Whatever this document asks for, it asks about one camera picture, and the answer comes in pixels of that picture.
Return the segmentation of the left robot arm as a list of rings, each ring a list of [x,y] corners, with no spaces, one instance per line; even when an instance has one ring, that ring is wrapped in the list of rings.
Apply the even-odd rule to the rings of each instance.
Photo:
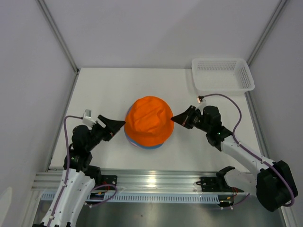
[[[40,227],[74,227],[84,205],[90,208],[98,205],[87,203],[92,191],[114,190],[115,183],[103,180],[100,167],[92,166],[92,150],[102,141],[110,141],[125,121],[111,120],[102,115],[98,120],[91,118],[90,110],[80,117],[82,124],[72,130],[71,142],[66,142],[67,154],[59,187]]]

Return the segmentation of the orange bucket hat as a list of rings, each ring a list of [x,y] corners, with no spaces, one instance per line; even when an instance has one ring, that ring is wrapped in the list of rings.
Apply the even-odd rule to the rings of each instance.
[[[170,106],[156,96],[136,100],[129,108],[129,137],[144,145],[154,146],[164,142],[174,131]]]

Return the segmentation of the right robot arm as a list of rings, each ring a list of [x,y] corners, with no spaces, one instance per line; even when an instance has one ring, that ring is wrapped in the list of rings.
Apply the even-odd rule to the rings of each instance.
[[[200,111],[190,106],[185,112],[171,120],[187,129],[197,128],[206,133],[208,143],[242,164],[248,174],[232,167],[227,173],[216,178],[216,187],[226,191],[231,187],[241,189],[257,197],[268,211],[291,207],[298,195],[289,165],[280,160],[275,162],[249,150],[234,133],[223,126],[221,115],[215,106],[206,106]]]

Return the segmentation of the blue bucket hat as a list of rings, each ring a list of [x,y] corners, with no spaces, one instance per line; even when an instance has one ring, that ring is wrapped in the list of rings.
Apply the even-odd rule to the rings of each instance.
[[[154,146],[144,146],[144,145],[142,145],[142,144],[140,144],[141,145],[141,148],[142,149],[146,149],[146,150],[153,150],[153,149],[157,149],[157,148],[160,148],[162,145],[163,145],[163,143],[161,143],[161,144],[158,144],[158,145],[154,145]]]

